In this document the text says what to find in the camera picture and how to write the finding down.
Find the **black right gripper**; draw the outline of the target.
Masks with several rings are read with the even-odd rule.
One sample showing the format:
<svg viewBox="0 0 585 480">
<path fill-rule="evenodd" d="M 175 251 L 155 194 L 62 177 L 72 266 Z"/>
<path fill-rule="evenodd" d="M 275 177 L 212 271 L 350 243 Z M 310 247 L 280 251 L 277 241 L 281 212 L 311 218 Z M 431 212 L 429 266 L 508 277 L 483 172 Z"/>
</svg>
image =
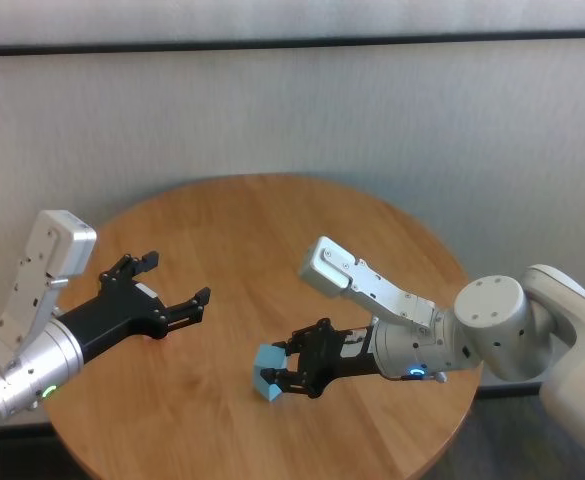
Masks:
<svg viewBox="0 0 585 480">
<path fill-rule="evenodd" d="M 260 377 L 266 384 L 266 398 L 283 393 L 317 398 L 332 381 L 380 373 L 371 352 L 373 327 L 335 330 L 329 318 L 296 330 L 285 341 L 272 343 L 286 353 L 298 353 L 297 372 L 265 368 Z"/>
</svg>

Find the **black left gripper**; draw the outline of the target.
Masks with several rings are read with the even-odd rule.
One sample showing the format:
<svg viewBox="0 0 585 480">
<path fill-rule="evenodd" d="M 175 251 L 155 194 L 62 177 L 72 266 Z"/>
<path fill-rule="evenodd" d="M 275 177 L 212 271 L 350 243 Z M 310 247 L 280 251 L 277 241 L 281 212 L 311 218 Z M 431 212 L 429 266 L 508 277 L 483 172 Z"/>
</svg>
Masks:
<svg viewBox="0 0 585 480">
<path fill-rule="evenodd" d="M 78 343 L 84 363 L 88 363 L 134 335 L 163 339 L 169 333 L 203 321 L 211 289 L 204 287 L 189 300 L 165 307 L 158 295 L 134 279 L 159 264 L 159 253 L 141 257 L 124 254 L 99 275 L 98 294 L 62 314 L 63 324 Z"/>
</svg>

